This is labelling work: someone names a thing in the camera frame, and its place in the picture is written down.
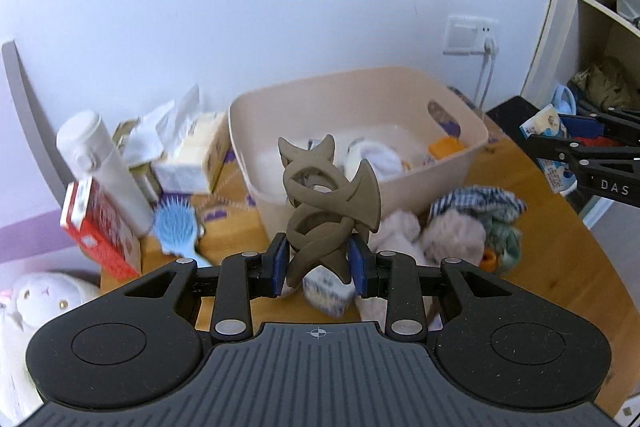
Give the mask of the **blue white patterned small box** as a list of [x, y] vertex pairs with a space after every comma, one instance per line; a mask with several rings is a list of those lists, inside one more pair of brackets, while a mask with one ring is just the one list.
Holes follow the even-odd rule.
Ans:
[[314, 309], [339, 319], [356, 296], [354, 283], [345, 284], [329, 269], [319, 265], [303, 278], [303, 295]]

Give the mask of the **purple floral table mat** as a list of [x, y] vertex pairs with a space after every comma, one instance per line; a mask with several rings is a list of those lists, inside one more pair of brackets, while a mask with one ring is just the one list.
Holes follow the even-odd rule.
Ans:
[[224, 156], [213, 190], [207, 194], [192, 195], [190, 201], [202, 222], [257, 212], [256, 202], [245, 185], [232, 147]]

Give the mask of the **white fluffy plush toy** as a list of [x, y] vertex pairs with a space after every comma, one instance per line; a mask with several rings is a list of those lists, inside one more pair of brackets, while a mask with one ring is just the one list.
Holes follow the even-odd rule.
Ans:
[[352, 141], [347, 147], [344, 161], [344, 175], [347, 179], [351, 180], [356, 176], [360, 162], [363, 160], [370, 164], [378, 181], [392, 179], [411, 169], [408, 161], [403, 160], [393, 147], [360, 138]]

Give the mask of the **red carton box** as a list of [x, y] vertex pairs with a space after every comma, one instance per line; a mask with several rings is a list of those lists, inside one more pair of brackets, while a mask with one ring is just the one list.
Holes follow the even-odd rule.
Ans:
[[92, 176], [67, 185], [60, 227], [114, 279], [141, 274], [139, 239]]

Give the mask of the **lilac headboard panel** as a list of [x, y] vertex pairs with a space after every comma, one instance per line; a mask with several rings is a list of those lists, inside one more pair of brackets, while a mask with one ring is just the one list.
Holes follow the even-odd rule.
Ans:
[[44, 145], [13, 41], [1, 46], [1, 224], [61, 207], [65, 193]]

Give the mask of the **white thermos bottle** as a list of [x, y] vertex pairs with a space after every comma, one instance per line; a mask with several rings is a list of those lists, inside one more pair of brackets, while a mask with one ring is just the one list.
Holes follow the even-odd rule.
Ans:
[[93, 176], [137, 236], [149, 233], [153, 210], [129, 172], [101, 116], [87, 109], [67, 119], [55, 140], [77, 180]]

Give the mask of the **tissue pack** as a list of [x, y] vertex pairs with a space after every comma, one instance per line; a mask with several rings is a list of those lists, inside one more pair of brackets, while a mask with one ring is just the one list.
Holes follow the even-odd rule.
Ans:
[[213, 190], [230, 146], [228, 117], [207, 112], [197, 84], [179, 100], [134, 120], [137, 126], [122, 155], [128, 168], [149, 162], [162, 196]]

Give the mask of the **pink beige cloth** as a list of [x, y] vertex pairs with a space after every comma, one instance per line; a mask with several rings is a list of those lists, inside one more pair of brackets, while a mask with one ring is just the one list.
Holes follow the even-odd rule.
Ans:
[[437, 267], [446, 258], [479, 265], [485, 241], [486, 232], [480, 221], [455, 209], [435, 217], [419, 239], [426, 264], [431, 267]]
[[[370, 236], [368, 245], [372, 253], [396, 251], [413, 257], [417, 265], [427, 266], [424, 251], [419, 243], [421, 225], [418, 217], [410, 211], [395, 210], [380, 224], [378, 231]], [[376, 322], [385, 329], [387, 303], [385, 299], [372, 297], [355, 299], [363, 322]]]

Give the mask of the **wall socket with switch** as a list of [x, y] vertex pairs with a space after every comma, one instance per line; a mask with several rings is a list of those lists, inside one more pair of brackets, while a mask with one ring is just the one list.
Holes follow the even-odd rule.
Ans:
[[442, 53], [446, 55], [485, 54], [490, 40], [496, 40], [499, 21], [472, 15], [449, 15]]

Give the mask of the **white sheep plush toy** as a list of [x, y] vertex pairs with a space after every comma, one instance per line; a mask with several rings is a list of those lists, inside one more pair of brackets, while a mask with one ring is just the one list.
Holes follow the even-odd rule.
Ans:
[[1, 293], [1, 424], [16, 426], [40, 407], [42, 400], [30, 377], [25, 355], [40, 327], [98, 297], [99, 288], [58, 272], [19, 277]]

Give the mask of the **blue checkered cloth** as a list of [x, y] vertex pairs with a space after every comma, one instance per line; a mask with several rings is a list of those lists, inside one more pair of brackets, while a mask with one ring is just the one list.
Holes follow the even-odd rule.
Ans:
[[513, 192], [500, 187], [462, 186], [436, 199], [428, 210], [427, 221], [431, 222], [451, 209], [477, 218], [489, 217], [510, 225], [527, 210], [527, 205]]

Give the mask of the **colorful cartoon snack pack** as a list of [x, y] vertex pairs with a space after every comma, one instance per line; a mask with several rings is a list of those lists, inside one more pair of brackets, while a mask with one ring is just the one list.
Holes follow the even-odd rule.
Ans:
[[568, 191], [576, 178], [564, 160], [565, 154], [559, 150], [561, 139], [566, 139], [568, 132], [556, 108], [551, 104], [544, 106], [524, 121], [520, 130], [526, 152], [538, 162], [551, 191], [554, 194]]

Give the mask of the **blue hair brush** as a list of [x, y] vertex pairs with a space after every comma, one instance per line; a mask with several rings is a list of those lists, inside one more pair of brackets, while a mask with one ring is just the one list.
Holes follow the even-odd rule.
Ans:
[[198, 216], [186, 198], [171, 196], [156, 206], [153, 234], [164, 254], [192, 259], [199, 268], [210, 267], [210, 262], [196, 250], [200, 232]]

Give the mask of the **small yellow green box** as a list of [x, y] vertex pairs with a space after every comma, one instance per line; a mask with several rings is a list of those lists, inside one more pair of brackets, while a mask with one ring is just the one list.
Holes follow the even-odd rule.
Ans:
[[[136, 120], [130, 119], [121, 122], [116, 127], [112, 139], [116, 144], [117, 150], [119, 151], [120, 155], [124, 155], [129, 135], [132, 129], [137, 126], [137, 123], [138, 122]], [[156, 179], [151, 164], [147, 162], [146, 164], [141, 164], [136, 167], [130, 166], [129, 172], [134, 178], [134, 181], [137, 182], [138, 187], [145, 196], [146, 200], [151, 205], [157, 204], [160, 201], [160, 196], [162, 196], [163, 191]]]

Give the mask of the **green checkered cloth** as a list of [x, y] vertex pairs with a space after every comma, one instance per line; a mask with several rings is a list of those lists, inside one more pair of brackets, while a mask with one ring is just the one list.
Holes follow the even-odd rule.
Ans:
[[522, 233], [500, 213], [490, 212], [480, 217], [485, 229], [485, 245], [497, 257], [497, 274], [513, 270], [522, 259]]

